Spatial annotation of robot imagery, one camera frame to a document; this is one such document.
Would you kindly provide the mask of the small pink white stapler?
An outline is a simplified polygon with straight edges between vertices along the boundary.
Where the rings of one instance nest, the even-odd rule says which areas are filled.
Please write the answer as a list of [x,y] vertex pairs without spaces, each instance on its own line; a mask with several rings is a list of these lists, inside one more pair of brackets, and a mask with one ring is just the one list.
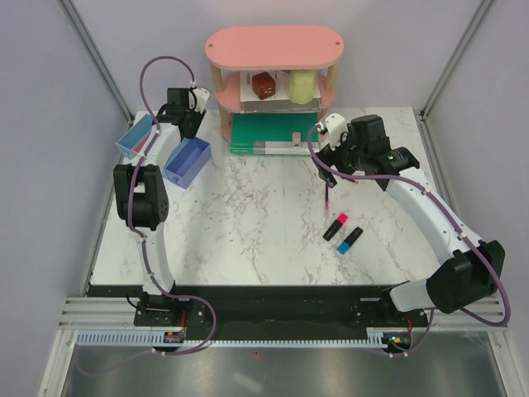
[[293,132],[292,133],[292,145],[293,148],[299,148],[302,143],[302,137],[300,132]]

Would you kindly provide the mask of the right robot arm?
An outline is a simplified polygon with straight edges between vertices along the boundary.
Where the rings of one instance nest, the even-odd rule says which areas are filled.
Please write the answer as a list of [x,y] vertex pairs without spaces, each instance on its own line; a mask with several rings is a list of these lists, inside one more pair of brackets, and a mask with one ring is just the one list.
[[430,277],[384,293],[378,306],[384,323],[398,325],[416,309],[467,313],[469,305],[495,293],[507,300],[500,280],[503,246],[486,242],[455,215],[432,188],[415,155],[406,147],[392,147],[382,117],[367,115],[348,122],[332,113],[311,133],[326,142],[310,153],[328,188],[334,188],[338,178],[375,181],[407,212],[436,256],[439,267]]

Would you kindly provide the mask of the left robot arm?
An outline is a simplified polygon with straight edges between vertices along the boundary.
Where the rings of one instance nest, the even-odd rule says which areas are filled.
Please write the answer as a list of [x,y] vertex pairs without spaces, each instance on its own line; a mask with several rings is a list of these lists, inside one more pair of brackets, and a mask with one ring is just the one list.
[[145,144],[127,164],[113,170],[119,218],[134,235],[142,268],[142,291],[136,304],[136,326],[184,325],[183,304],[176,299],[175,280],[164,242],[169,197],[163,168],[178,145],[189,145],[206,114],[210,92],[192,85],[171,88],[164,111],[148,112],[135,126],[146,127]]

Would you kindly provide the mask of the four-compartment blue pink organizer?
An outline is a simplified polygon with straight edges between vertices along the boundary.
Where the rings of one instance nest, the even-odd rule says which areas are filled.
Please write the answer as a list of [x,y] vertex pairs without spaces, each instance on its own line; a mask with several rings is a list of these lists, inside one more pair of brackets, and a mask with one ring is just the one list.
[[198,138],[182,138],[179,128],[171,125],[156,125],[151,115],[139,119],[115,146],[126,164],[143,166],[157,165],[162,177],[187,189],[205,164],[212,157],[211,145]]

